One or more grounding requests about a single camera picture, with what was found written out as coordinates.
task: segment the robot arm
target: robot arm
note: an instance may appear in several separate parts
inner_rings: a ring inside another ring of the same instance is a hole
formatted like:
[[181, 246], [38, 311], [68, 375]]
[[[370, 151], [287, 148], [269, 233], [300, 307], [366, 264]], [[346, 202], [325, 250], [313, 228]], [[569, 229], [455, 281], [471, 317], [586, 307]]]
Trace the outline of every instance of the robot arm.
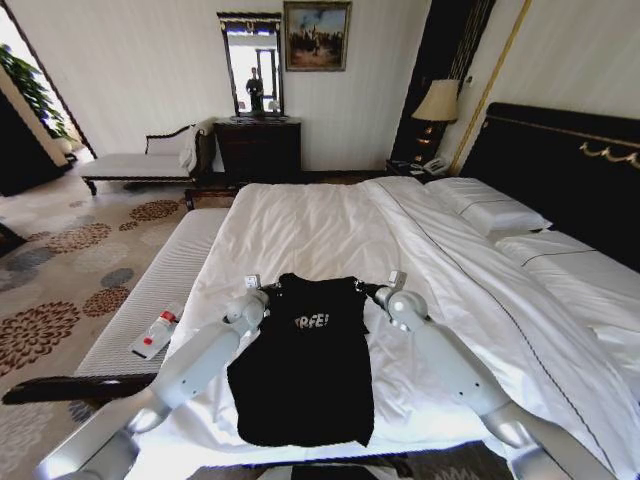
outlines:
[[493, 435], [513, 448], [528, 449], [512, 463], [518, 478], [615, 479], [566, 430], [511, 400], [493, 373], [453, 330], [429, 318], [424, 299], [417, 293], [401, 290], [404, 274], [394, 274], [391, 286], [379, 289], [374, 301], [389, 313], [392, 323], [413, 335], [417, 351], [431, 370], [480, 417]]
[[[451, 329], [431, 321], [424, 299], [402, 290], [405, 279], [405, 274], [394, 272], [389, 286], [362, 286], [389, 313], [393, 324], [414, 337], [419, 354], [431, 369], [491, 433], [514, 448], [529, 448], [512, 464], [518, 478], [615, 478], [560, 426], [513, 402]], [[38, 465], [36, 477], [124, 478], [138, 454], [132, 434], [155, 428], [174, 408], [200, 393], [232, 357], [240, 338], [257, 329], [269, 298], [259, 290], [258, 276], [248, 277], [247, 287], [247, 294], [229, 306], [223, 325], [214, 322], [201, 329], [166, 360], [147, 388], [105, 405]]]
[[257, 329], [268, 300], [256, 288], [234, 299], [223, 324], [202, 328], [165, 361], [147, 388], [102, 407], [40, 462], [36, 478], [124, 478], [138, 455], [132, 435], [155, 428], [200, 393], [232, 357], [240, 338]]

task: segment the dresser drawer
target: dresser drawer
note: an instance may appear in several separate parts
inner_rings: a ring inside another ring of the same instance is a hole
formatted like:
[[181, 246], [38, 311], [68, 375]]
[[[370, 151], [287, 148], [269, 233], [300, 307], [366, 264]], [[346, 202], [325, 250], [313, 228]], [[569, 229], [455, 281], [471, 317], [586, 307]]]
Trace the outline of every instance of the dresser drawer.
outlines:
[[233, 181], [294, 181], [300, 173], [300, 121], [216, 123], [225, 173]]

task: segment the white duvet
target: white duvet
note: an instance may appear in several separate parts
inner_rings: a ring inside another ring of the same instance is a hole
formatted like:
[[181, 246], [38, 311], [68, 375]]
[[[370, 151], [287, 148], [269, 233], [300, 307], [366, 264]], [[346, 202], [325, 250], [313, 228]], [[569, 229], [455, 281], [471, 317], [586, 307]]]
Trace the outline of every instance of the white duvet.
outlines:
[[[193, 286], [169, 354], [220, 320], [227, 302], [244, 293], [245, 274], [260, 273], [263, 283], [286, 272], [382, 283], [394, 269], [408, 273], [405, 288], [425, 297], [434, 320], [451, 327], [516, 402], [569, 430], [618, 478], [635, 479], [640, 409], [617, 367], [539, 283], [412, 179], [242, 189]], [[249, 445], [238, 436], [233, 397], [220, 375], [158, 428], [138, 436], [141, 451], [128, 478], [178, 479], [200, 466], [447, 448], [489, 437], [429, 365], [414, 357], [411, 337], [370, 301], [365, 322], [375, 403], [368, 447]], [[239, 351], [251, 340], [245, 338]], [[322, 359], [308, 368], [312, 375]]]

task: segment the upholstered bench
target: upholstered bench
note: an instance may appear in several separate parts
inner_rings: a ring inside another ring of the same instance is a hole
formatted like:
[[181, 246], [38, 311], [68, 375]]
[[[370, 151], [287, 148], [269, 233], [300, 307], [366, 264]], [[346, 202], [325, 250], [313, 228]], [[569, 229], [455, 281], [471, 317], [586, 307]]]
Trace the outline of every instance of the upholstered bench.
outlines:
[[168, 135], [147, 135], [144, 153], [115, 153], [76, 168], [91, 195], [96, 180], [120, 182], [191, 182], [211, 173], [216, 141], [211, 118]]
[[75, 399], [103, 403], [148, 385], [162, 364], [166, 347], [149, 361], [132, 354], [128, 347], [170, 302], [187, 301], [228, 211], [210, 208], [185, 215], [74, 376], [23, 382], [4, 396], [3, 403]]

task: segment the floor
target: floor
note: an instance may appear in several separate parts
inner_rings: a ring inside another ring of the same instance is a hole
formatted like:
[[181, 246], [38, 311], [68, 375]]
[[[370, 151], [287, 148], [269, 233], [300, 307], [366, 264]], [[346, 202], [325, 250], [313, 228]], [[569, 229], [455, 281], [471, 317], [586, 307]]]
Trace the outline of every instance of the floor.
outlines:
[[[316, 178], [353, 183], [359, 178]], [[72, 374], [187, 212], [184, 185], [98, 183], [92, 197], [71, 170], [14, 197], [0, 221], [27, 243], [0, 258], [0, 392], [27, 379]], [[196, 207], [228, 207], [232, 196]], [[91, 414], [80, 402], [0, 405], [0, 480], [31, 478], [34, 466]], [[481, 444], [396, 459], [416, 478], [511, 478]], [[255, 478], [259, 471], [194, 478]]]

